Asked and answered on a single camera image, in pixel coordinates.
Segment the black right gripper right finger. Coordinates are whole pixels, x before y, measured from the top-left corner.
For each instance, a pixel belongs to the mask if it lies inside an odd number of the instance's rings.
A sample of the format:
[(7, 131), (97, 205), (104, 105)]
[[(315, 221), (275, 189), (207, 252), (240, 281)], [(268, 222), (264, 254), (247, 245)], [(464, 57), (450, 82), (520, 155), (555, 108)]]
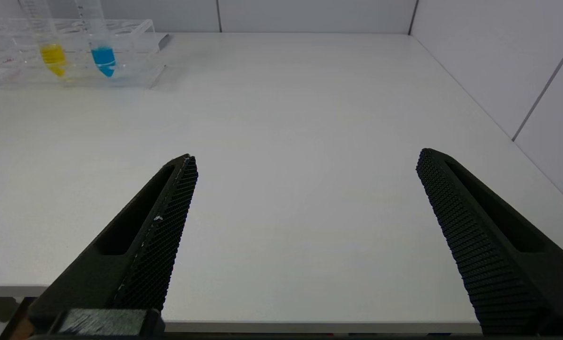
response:
[(456, 159), (416, 172), (484, 335), (563, 336), (563, 250)]

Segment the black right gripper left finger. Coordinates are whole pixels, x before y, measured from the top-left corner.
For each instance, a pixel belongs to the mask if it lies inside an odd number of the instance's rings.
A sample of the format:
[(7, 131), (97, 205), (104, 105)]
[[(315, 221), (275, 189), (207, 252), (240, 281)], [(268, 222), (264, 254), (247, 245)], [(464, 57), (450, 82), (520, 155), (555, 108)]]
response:
[(72, 308), (162, 311), (198, 178), (192, 155), (167, 162), (31, 304), (33, 327)]

